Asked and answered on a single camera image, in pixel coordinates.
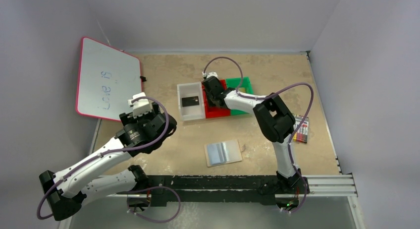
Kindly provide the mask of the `red plastic bin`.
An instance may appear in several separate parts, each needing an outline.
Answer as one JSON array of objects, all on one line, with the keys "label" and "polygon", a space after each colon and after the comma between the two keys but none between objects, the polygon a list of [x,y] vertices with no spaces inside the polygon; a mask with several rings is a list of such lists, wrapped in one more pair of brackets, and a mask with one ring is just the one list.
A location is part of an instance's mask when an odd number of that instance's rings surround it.
[{"label": "red plastic bin", "polygon": [[204,100],[206,119],[231,116],[231,111],[229,109],[218,108],[218,107],[210,105],[211,102],[209,102],[207,99],[203,81],[202,81],[202,91],[203,91],[203,100]]}]

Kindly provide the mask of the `green plastic bin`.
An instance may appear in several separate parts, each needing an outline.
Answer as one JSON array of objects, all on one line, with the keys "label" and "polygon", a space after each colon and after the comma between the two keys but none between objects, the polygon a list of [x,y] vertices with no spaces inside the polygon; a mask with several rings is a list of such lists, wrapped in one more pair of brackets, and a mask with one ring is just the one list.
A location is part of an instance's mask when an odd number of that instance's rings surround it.
[{"label": "green plastic bin", "polygon": [[[240,83],[240,78],[227,78],[225,79],[226,82],[226,87],[227,88],[236,88],[239,83]],[[239,87],[238,89],[240,92],[242,93],[246,93],[246,94],[253,94],[253,88],[250,82],[249,77],[244,77],[243,78],[243,82],[242,85]],[[250,114],[252,113],[252,108],[250,108],[247,112],[246,111],[241,111],[241,110],[230,110],[230,115],[231,116],[235,116],[235,115],[244,115],[244,114]]]}]

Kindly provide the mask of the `white plastic bin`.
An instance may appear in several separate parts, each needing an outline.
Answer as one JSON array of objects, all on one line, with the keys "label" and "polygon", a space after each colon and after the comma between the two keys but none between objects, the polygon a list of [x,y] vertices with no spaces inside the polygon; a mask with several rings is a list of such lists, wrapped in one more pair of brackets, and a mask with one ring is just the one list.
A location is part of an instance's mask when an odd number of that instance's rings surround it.
[{"label": "white plastic bin", "polygon": [[182,121],[205,119],[201,82],[177,85],[178,109]]}]

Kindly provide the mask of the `beige leather card holder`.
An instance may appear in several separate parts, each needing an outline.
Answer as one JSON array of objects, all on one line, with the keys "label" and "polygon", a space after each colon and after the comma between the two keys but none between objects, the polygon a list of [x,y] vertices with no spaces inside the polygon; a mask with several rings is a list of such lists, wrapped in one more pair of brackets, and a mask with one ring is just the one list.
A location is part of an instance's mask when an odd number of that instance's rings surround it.
[{"label": "beige leather card holder", "polygon": [[208,167],[241,162],[242,150],[237,139],[210,143],[204,146]]}]

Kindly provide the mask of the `pack of coloured markers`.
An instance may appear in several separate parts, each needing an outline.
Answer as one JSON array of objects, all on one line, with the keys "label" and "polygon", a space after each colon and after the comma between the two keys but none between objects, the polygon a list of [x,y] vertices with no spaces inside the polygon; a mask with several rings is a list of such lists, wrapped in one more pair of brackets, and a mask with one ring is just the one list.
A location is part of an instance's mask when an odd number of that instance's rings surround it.
[{"label": "pack of coloured markers", "polygon": [[[297,128],[297,126],[302,122],[303,116],[294,114],[294,117],[295,117],[294,128]],[[309,118],[306,117],[302,123],[302,126],[298,129],[298,131],[293,136],[293,141],[307,144],[308,137],[309,137]]]}]

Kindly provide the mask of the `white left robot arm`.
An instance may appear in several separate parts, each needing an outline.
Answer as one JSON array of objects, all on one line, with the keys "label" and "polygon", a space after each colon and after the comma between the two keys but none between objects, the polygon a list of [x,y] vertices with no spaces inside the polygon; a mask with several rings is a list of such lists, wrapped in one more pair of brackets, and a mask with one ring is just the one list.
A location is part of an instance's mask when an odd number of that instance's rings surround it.
[{"label": "white left robot arm", "polygon": [[159,109],[119,115],[123,128],[100,149],[78,163],[58,172],[47,170],[39,175],[44,192],[36,217],[62,221],[83,206],[99,198],[124,192],[148,192],[154,189],[139,165],[108,176],[102,173],[138,154],[150,154],[173,135],[177,121]]}]

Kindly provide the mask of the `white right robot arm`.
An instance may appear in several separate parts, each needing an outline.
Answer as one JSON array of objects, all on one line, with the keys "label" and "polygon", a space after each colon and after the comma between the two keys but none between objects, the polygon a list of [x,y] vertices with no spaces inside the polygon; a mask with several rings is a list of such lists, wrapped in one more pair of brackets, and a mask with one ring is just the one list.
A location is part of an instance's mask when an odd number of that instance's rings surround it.
[{"label": "white right robot arm", "polygon": [[308,193],[309,186],[294,160],[292,147],[295,117],[278,94],[259,96],[223,87],[215,76],[202,81],[207,100],[214,106],[252,114],[263,136],[272,143],[277,162],[277,178],[281,186]]}]

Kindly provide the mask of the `black credit card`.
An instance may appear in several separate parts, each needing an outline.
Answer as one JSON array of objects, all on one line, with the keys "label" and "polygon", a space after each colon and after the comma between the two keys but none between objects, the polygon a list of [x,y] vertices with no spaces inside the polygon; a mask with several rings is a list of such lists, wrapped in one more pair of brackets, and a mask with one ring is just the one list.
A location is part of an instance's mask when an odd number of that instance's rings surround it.
[{"label": "black credit card", "polygon": [[200,100],[198,96],[191,96],[191,97],[184,97],[181,98],[181,106],[184,107],[191,107],[191,106],[198,106],[200,104]]}]

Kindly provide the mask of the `pink framed whiteboard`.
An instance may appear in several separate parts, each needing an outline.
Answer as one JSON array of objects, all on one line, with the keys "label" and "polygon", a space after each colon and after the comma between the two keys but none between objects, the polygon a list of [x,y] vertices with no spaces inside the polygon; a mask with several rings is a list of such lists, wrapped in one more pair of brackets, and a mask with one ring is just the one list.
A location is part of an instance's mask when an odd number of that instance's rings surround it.
[{"label": "pink framed whiteboard", "polygon": [[140,60],[89,37],[81,39],[75,110],[119,121],[131,111],[127,101],[143,90]]}]

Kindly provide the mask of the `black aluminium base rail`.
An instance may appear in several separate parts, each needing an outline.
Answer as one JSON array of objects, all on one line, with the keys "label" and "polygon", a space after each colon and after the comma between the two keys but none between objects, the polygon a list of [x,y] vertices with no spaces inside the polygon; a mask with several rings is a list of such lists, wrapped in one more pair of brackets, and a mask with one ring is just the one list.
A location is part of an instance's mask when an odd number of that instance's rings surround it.
[{"label": "black aluminium base rail", "polygon": [[121,194],[148,199],[152,207],[168,202],[259,203],[283,210],[297,208],[309,197],[356,196],[352,175],[307,175],[308,193],[281,186],[274,175],[149,175],[140,182],[108,175],[86,185],[81,193],[87,205],[105,196]]}]

